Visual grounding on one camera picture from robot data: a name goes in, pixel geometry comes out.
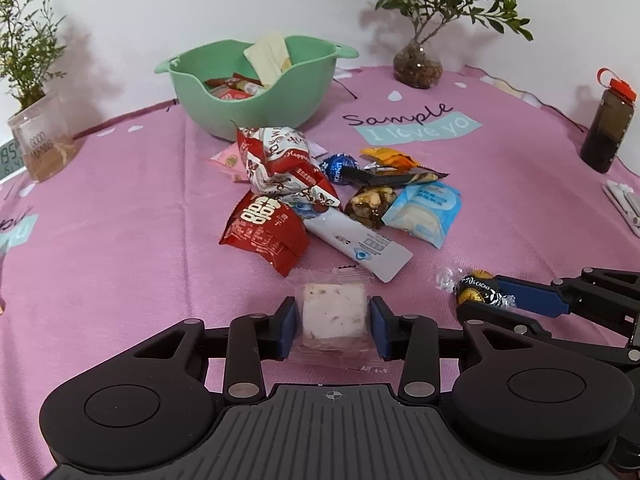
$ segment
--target glass vase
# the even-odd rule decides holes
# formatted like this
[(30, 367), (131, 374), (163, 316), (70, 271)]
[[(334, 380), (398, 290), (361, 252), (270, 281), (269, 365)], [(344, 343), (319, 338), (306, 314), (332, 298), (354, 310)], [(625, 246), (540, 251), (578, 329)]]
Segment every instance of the glass vase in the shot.
[(34, 182), (42, 182), (66, 167), (79, 150), (69, 135), (56, 94), (48, 94), (8, 121), (24, 165)]
[(394, 57), (394, 77), (412, 88), (427, 89), (438, 84), (442, 63), (429, 41), (411, 40)]

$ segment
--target green bowl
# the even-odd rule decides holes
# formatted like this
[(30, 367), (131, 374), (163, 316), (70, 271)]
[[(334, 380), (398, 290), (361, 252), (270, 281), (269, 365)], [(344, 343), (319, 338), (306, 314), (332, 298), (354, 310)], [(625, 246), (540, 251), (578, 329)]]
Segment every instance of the green bowl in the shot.
[(358, 51), (308, 36), (289, 36), (285, 41), (292, 67), (266, 92), (247, 99), (226, 101), (213, 97), (203, 81), (230, 77), (234, 72), (257, 78), (244, 56), (251, 43), (209, 43), (162, 62), (156, 73), (171, 75), (180, 104), (191, 119), (215, 137), (236, 140), (234, 123), (297, 128), (318, 110), (334, 77), (335, 60), (358, 57)]

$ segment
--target blue foil wrapped candy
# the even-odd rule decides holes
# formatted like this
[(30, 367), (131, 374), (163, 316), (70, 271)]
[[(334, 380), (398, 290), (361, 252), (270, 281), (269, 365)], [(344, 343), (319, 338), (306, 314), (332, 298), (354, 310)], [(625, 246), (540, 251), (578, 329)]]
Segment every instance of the blue foil wrapped candy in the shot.
[(343, 166), (359, 169), (356, 159), (346, 153), (336, 153), (335, 155), (328, 156), (320, 163), (320, 169), (329, 181), (338, 186), (346, 186), (348, 184), (348, 182), (340, 177)]

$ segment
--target ribbed gray panel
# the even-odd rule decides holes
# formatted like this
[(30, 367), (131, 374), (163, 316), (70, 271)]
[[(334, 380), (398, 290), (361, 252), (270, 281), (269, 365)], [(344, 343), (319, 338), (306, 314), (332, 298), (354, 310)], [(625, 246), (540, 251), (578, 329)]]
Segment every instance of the ribbed gray panel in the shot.
[[(341, 396), (332, 396), (332, 391)], [(61, 466), (48, 480), (113, 480)], [(403, 406), (386, 386), (280, 386), (231, 408), (200, 448), (118, 480), (532, 480), (483, 461), (437, 410)], [(615, 480), (603, 466), (554, 480)]]

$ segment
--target water bottle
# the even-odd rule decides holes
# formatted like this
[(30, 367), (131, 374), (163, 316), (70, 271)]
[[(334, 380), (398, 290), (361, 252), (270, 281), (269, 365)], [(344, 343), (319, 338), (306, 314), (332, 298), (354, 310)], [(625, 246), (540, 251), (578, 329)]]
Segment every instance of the water bottle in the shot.
[[(609, 86), (602, 82), (605, 72), (613, 74)], [(608, 68), (598, 71), (598, 83), (606, 90), (580, 149), (580, 158), (594, 170), (607, 173), (631, 124), (637, 95), (628, 83)]]

